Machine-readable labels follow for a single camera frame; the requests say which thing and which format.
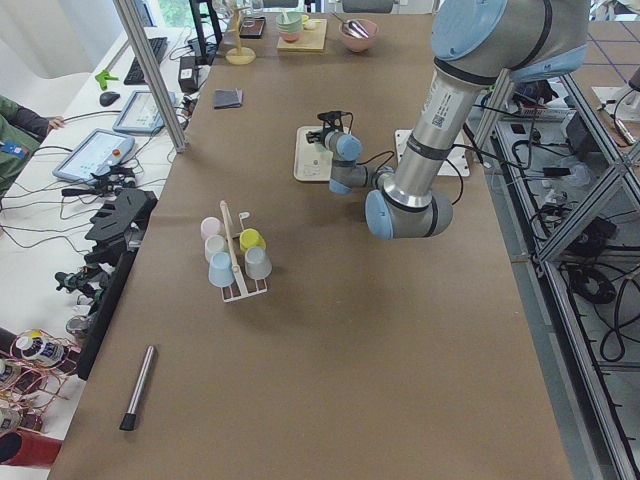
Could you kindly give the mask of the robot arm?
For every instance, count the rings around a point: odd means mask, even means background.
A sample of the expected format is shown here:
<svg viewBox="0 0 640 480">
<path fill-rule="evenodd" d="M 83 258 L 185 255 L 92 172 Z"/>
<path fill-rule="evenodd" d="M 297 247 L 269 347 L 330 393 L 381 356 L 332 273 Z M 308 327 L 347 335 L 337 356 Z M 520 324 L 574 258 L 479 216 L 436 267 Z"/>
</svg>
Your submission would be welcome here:
<svg viewBox="0 0 640 480">
<path fill-rule="evenodd" d="M 434 76 L 421 116 L 396 169 L 358 164 L 361 142 L 345 132 L 342 112 L 320 114 L 306 139 L 332 154 L 329 188 L 369 187 L 365 216 L 381 239 L 438 235 L 451 223 L 451 201 L 432 189 L 480 91 L 509 70 L 515 82 L 578 69 L 586 57 L 587 1 L 448 1 L 434 20 Z"/>
</svg>

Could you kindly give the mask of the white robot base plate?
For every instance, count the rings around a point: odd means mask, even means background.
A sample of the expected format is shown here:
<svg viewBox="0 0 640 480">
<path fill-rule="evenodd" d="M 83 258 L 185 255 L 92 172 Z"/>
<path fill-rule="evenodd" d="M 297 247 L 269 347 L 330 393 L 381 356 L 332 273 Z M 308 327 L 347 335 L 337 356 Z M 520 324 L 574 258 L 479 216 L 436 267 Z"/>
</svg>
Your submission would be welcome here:
<svg viewBox="0 0 640 480">
<path fill-rule="evenodd" d="M 397 163 L 401 164 L 406 145 L 411 135 L 411 129 L 397 129 L 394 133 L 395 149 L 397 154 Z M 468 177 L 470 175 L 470 167 L 468 165 L 466 153 L 466 145 L 461 143 L 461 147 L 453 147 L 447 158 L 443 157 L 445 150 L 428 151 L 429 158 L 442 160 L 443 164 L 438 171 L 439 176 L 458 176 Z"/>
</svg>

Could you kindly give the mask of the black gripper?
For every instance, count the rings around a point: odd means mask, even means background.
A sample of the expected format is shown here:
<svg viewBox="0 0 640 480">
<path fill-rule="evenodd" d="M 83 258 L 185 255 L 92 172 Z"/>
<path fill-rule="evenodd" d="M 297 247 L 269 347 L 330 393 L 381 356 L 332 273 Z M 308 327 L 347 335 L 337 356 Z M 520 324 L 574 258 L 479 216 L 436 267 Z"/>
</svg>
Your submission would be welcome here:
<svg viewBox="0 0 640 480">
<path fill-rule="evenodd" d="M 308 143 L 319 143 L 327 150 L 338 150 L 344 137 L 345 133 L 341 130 L 309 131 L 305 134 Z"/>
</svg>

